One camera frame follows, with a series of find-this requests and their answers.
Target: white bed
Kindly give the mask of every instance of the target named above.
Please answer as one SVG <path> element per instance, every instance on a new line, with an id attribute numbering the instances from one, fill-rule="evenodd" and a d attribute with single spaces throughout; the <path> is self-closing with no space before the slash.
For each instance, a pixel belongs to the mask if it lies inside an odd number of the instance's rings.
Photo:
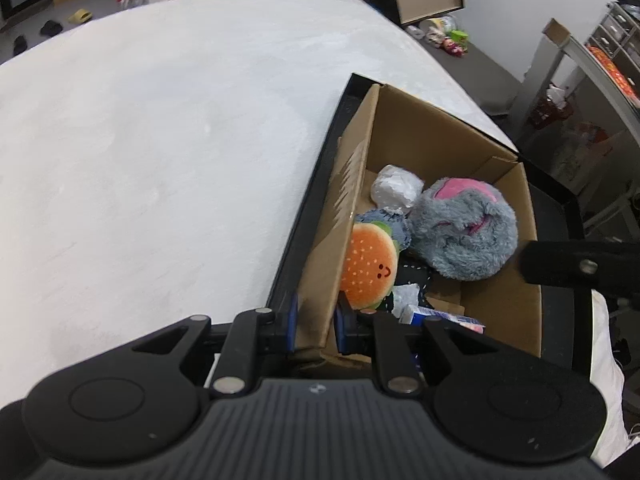
<path id="1" fill-rule="evenodd" d="M 262 306 L 352 72 L 513 147 L 360 0 L 153 4 L 0 66 L 0 406 L 182 317 Z"/>

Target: slipper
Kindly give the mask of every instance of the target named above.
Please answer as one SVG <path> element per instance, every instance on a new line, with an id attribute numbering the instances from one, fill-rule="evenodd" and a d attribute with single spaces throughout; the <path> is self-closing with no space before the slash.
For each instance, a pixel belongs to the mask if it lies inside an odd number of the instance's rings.
<path id="1" fill-rule="evenodd" d="M 69 16 L 69 23 L 75 23 L 76 25 L 82 25 L 83 23 L 88 22 L 93 17 L 92 13 L 90 13 L 86 9 L 78 9 L 71 16 Z"/>
<path id="2" fill-rule="evenodd" d="M 23 35 L 20 35 L 14 40 L 14 57 L 22 54 L 25 50 L 27 50 L 27 40 Z"/>
<path id="3" fill-rule="evenodd" d="M 41 36 L 48 36 L 49 38 L 53 38 L 62 32 L 62 25 L 58 22 L 54 22 L 53 20 L 47 20 L 42 28 L 40 29 Z"/>

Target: blue plush toy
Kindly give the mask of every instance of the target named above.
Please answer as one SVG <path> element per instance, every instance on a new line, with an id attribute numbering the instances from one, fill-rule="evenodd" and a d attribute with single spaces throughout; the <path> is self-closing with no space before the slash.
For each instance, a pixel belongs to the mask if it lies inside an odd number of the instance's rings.
<path id="1" fill-rule="evenodd" d="M 409 224 L 402 212 L 389 209 L 371 209 L 366 213 L 356 216 L 356 222 L 370 224 L 382 222 L 391 229 L 391 238 L 398 244 L 398 250 L 404 251 L 411 243 Z"/>
<path id="2" fill-rule="evenodd" d="M 409 213 L 412 249 L 446 278 L 493 276 L 518 245 L 516 215 L 495 187 L 471 178 L 442 178 Z"/>

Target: white plastic bag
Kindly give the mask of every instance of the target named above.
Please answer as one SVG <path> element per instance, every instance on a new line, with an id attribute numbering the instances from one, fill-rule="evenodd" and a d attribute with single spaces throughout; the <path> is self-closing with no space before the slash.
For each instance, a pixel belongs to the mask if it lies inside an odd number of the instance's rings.
<path id="1" fill-rule="evenodd" d="M 406 306 L 418 306 L 418 294 L 420 294 L 420 285 L 417 283 L 409 283 L 408 285 L 396 285 L 392 292 L 394 294 L 394 307 L 391 313 L 400 318 L 402 311 Z"/>
<path id="2" fill-rule="evenodd" d="M 371 185 L 371 199 L 382 209 L 401 209 L 408 213 L 420 196 L 424 182 L 411 171 L 388 164 Z"/>

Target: pink plush ear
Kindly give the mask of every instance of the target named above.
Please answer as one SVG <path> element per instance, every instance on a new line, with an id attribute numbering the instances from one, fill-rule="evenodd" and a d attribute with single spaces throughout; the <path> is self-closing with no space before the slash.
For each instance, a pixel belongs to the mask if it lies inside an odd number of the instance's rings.
<path id="1" fill-rule="evenodd" d="M 455 197 L 465 189 L 478 190 L 480 193 L 487 195 L 492 202 L 498 202 L 498 199 L 492 193 L 491 188 L 485 182 L 480 182 L 479 180 L 474 180 L 472 178 L 450 178 L 433 197 L 446 200 L 447 198 Z"/>
<path id="2" fill-rule="evenodd" d="M 447 198 L 453 198 L 457 194 L 462 193 L 465 189 L 475 189 L 489 197 L 489 200 L 492 202 L 498 202 L 498 199 L 495 197 L 487 183 L 481 182 L 480 180 L 474 180 L 472 178 L 450 178 L 444 183 L 444 186 L 437 190 L 433 197 L 438 200 L 446 200 Z M 466 233 L 468 235 L 475 234 L 487 223 L 487 221 L 487 216 L 484 216 L 480 223 L 468 225 Z"/>

